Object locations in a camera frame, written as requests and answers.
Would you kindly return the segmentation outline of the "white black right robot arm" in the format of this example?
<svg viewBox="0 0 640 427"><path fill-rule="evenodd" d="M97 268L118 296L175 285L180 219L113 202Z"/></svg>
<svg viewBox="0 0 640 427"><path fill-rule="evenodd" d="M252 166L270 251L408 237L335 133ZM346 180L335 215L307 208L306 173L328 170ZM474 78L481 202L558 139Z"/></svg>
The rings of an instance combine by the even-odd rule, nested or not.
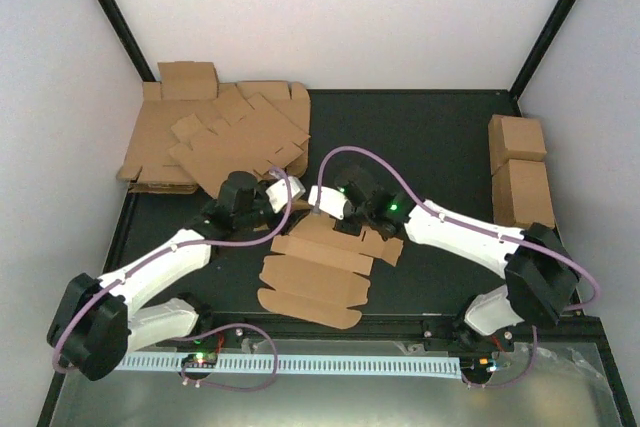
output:
<svg viewBox="0 0 640 427"><path fill-rule="evenodd" d="M543 224L519 229L478 221L405 189L389 191L360 166L343 169L325 191L333 199L322 211L346 232L368 226L384 239L404 234L502 279L501 286L470 298L450 324L448 337L467 350L519 324L553 328L570 305L580 277L567 266L568 252L555 232Z"/></svg>

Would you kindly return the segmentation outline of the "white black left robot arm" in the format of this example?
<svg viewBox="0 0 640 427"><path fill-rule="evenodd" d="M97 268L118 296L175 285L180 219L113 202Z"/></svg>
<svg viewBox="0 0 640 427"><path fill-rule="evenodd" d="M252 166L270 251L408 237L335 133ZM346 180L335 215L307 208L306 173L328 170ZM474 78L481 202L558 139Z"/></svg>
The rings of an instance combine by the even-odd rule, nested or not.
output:
<svg viewBox="0 0 640 427"><path fill-rule="evenodd" d="M46 335L54 370L78 370L95 381L126 355L159 342L207 344L215 323L204 304L188 295L156 306L148 303L206 267L220 249L253 247L280 233L305 188L281 169L272 175L272 180L260 181L245 171L232 172L218 196L159 247L99 277L74 277Z"/></svg>

